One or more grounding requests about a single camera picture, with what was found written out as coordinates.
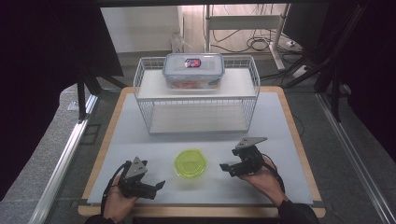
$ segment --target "forearm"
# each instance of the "forearm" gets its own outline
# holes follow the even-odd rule
[[[304,203],[283,201],[278,207],[278,213],[283,224],[319,224],[312,208]]]
[[[85,224],[115,224],[111,218],[104,218],[101,215],[89,217]]]

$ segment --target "black curtain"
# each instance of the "black curtain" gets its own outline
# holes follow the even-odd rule
[[[122,72],[99,8],[50,8],[45,0],[2,2],[0,25],[2,200],[49,127],[60,93],[84,71],[90,76]]]
[[[396,160],[396,5],[371,1],[340,59],[340,74],[352,93],[348,102]]]

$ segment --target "hand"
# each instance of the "hand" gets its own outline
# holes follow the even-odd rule
[[[113,187],[107,194],[105,211],[103,213],[104,218],[111,218],[115,223],[123,221],[132,211],[134,204],[136,203],[136,197],[125,198],[118,185],[120,176],[116,176],[113,181]]]
[[[264,158],[265,163],[276,169],[276,166],[269,158],[265,156],[262,157]],[[276,207],[279,207],[283,201],[289,200],[283,193],[275,176],[264,166],[253,175],[241,175],[239,178],[246,180],[258,192],[264,194]]]

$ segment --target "bowl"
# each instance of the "bowl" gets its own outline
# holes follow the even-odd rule
[[[174,167],[178,176],[194,179],[206,169],[206,159],[200,149],[186,149],[177,155]]]

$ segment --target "wooden board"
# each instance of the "wooden board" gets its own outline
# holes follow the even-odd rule
[[[280,103],[282,104],[283,110],[285,112],[285,117],[287,119],[290,132],[294,141],[294,144],[297,149],[298,156],[300,158],[301,164],[304,168],[304,173],[308,182],[309,189],[312,194],[312,198],[314,200],[314,211],[317,213],[318,217],[323,217],[325,214],[324,208],[315,208],[318,204],[321,203],[320,195],[318,193],[318,189],[316,187],[315,180],[312,176],[312,172],[309,167],[309,163],[304,154],[304,149],[297,133],[296,127],[292,120],[292,116],[289,110],[289,106],[287,104],[285,95],[280,88],[277,87],[262,87],[262,91],[276,92],[279,96]],[[113,114],[113,118],[110,121],[109,128],[106,133],[106,137],[102,147],[100,149],[98,158],[96,163],[92,169],[92,175],[90,177],[89,183],[87,184],[87,188],[82,196],[82,199],[87,199],[91,194],[93,183],[95,182],[97,176],[99,175],[101,166],[103,164],[107,149],[110,144],[110,140],[114,129],[117,124],[118,117],[120,115],[120,110],[122,108],[123,101],[127,93],[131,93],[133,90],[131,88],[127,88],[123,90],[120,99],[118,101],[116,110]],[[250,208],[246,207],[230,207],[230,206],[209,206],[203,208],[202,206],[159,206],[159,205],[141,205],[137,206],[133,211],[134,216],[138,217],[229,217],[230,214],[236,217],[276,217],[277,211],[273,207],[258,207],[258,206],[250,206]],[[78,211],[83,216],[91,216],[93,214],[99,213],[99,206],[90,206],[90,205],[81,205],[78,208]]]

